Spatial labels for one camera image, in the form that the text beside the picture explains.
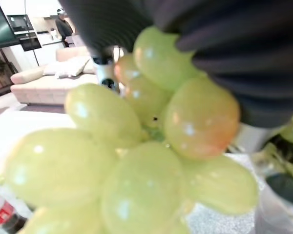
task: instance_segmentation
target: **microwave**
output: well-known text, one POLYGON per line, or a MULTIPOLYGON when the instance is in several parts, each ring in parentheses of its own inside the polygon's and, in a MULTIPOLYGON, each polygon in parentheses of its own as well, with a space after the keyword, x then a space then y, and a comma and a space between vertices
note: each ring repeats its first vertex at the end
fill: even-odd
POLYGON ((9 15, 7 18, 15 34, 34 30, 28 15, 9 15))

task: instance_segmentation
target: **grape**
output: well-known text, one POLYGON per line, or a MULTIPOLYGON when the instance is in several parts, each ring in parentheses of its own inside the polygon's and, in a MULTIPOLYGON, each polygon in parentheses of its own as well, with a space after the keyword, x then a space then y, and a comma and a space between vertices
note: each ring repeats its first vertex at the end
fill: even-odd
POLYGON ((103 192, 103 220, 112 234, 150 234, 180 207, 183 175, 177 156, 157 142, 130 149, 103 192))
POLYGON ((176 91, 185 81, 197 77, 192 53, 180 53, 174 46, 177 35, 155 27, 142 31, 134 45, 134 60, 142 74, 159 87, 176 91))
POLYGON ((70 204, 64 208, 39 208, 24 228, 28 234, 103 234, 99 205, 70 204))
POLYGON ((219 212, 238 215, 250 211, 258 200, 251 173, 226 156, 207 161, 183 159, 186 193, 219 212))
POLYGON ((185 221, 180 219, 172 225, 169 234, 190 234, 190 230, 185 221))
POLYGON ((167 106, 165 137, 180 155, 192 159, 219 156, 239 126, 234 97, 207 76, 189 80, 167 106))
POLYGON ((65 110, 79 128, 116 148, 132 147, 142 140, 133 109, 103 86, 84 84, 73 89, 67 95, 65 110))
POLYGON ((162 109, 169 101, 171 93, 158 88, 155 84, 138 77, 128 81, 125 98, 135 110, 141 123, 149 127, 156 127, 162 109))
POLYGON ((141 75, 132 54, 121 57, 115 64, 114 72, 117 80, 123 85, 127 85, 128 81, 141 75))
POLYGON ((25 136, 5 165, 5 181, 33 206, 97 197, 117 163, 110 147, 76 129, 46 129, 25 136))

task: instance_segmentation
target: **sofa cushion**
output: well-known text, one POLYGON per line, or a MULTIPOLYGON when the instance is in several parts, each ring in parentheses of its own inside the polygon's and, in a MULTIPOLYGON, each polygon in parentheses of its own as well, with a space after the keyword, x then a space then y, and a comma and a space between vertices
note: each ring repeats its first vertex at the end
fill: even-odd
POLYGON ((56 58, 59 62, 67 61, 76 56, 90 56, 90 53, 85 46, 64 48, 56 51, 56 58))
POLYGON ((83 73, 84 74, 96 74, 97 71, 97 65, 94 63, 92 59, 88 61, 86 66, 84 67, 83 73))
POLYGON ((77 56, 65 62, 55 62, 46 66, 43 75, 55 75, 57 78, 75 77, 84 70, 89 60, 90 56, 77 56))
POLYGON ((19 72, 11 76, 11 81, 14 84, 25 84, 33 80, 37 80, 43 76, 45 67, 37 67, 27 71, 19 72))

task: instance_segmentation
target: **white cabinet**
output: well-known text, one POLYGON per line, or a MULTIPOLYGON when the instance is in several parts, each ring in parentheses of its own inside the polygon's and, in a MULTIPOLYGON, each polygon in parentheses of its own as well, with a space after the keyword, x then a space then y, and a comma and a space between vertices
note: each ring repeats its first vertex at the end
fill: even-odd
POLYGON ((63 43, 60 42, 56 44, 44 45, 41 49, 35 50, 39 65, 44 66, 56 62, 56 51, 63 48, 63 43))
MULTIPOLYGON (((56 51, 62 48, 64 48, 64 46, 60 42, 56 44, 45 45, 42 48, 35 50, 39 66, 45 66, 56 62, 56 51)), ((33 51, 26 51, 25 55, 32 68, 38 67, 33 51)))
POLYGON ((0 6, 5 15, 24 15, 24 0, 0 0, 0 6))
MULTIPOLYGON (((0 0, 5 15, 24 15, 24 0, 0 0)), ((61 8, 58 0, 26 0, 26 13, 30 17, 47 17, 56 15, 61 8)))

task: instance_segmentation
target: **table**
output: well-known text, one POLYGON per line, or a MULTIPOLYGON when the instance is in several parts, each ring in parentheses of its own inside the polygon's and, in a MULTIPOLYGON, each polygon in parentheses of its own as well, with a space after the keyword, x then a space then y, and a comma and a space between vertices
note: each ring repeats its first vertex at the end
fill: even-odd
MULTIPOLYGON (((66 114, 9 111, 0 115, 0 171, 7 153, 24 135, 35 130, 51 127, 75 128, 76 125, 66 114)), ((251 169, 247 155, 229 155, 251 169)), ((31 216, 30 211, 21 200, 17 200, 7 188, 0 188, 0 194, 7 198, 24 216, 31 216)), ((197 204, 187 217, 192 234, 248 234, 253 227, 253 212, 230 217, 219 214, 201 204, 197 204)))

